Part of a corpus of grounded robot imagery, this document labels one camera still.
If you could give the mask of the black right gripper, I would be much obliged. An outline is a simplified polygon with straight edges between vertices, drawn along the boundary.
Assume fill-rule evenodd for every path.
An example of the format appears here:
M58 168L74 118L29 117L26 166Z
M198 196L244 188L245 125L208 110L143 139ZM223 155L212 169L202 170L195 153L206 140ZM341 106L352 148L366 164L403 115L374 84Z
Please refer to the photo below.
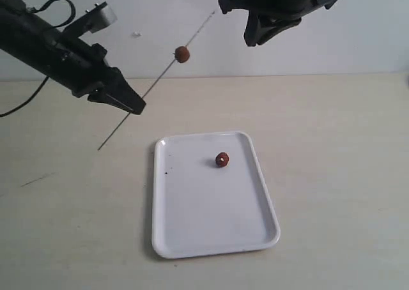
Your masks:
M336 2L337 0L218 0L223 14L233 10L248 11L243 35L248 47L265 44L281 32L298 26L303 16L322 7L328 10Z

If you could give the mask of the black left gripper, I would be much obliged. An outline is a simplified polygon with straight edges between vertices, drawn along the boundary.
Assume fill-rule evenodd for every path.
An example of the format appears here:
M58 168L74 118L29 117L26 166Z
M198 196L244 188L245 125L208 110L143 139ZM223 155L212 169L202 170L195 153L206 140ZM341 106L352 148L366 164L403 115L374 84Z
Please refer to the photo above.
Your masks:
M102 103L135 115L146 106L118 68L105 61L107 50L59 31L45 31L47 51L44 75L68 88L73 96L88 95L88 101Z

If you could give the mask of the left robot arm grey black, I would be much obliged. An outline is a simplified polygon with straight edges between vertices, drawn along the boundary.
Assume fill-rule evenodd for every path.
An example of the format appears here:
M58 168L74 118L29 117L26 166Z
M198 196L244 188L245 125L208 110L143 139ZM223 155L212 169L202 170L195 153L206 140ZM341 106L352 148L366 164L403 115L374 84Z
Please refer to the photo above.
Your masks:
M71 6L68 20L53 26L37 15L52 2L38 10L23 0L1 0L1 49L68 88L77 98L87 96L90 102L140 115L145 101L118 68L107 64L107 50L80 39L84 33L96 33L116 22L110 6L97 4L80 18Z

